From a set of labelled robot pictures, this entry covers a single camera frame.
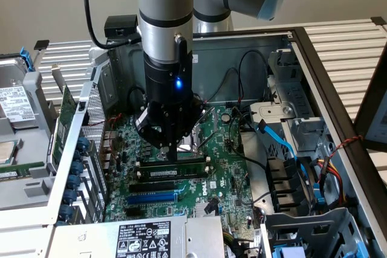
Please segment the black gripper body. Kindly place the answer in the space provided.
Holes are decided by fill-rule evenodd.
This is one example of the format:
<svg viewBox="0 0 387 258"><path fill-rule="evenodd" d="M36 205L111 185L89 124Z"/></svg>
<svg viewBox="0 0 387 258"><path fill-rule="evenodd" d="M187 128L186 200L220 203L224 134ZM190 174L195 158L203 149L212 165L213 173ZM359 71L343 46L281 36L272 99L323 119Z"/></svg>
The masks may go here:
<svg viewBox="0 0 387 258"><path fill-rule="evenodd" d="M173 132L173 106L194 100L192 53L179 62L160 63L144 54L148 106L163 106L169 112Z"/></svg>

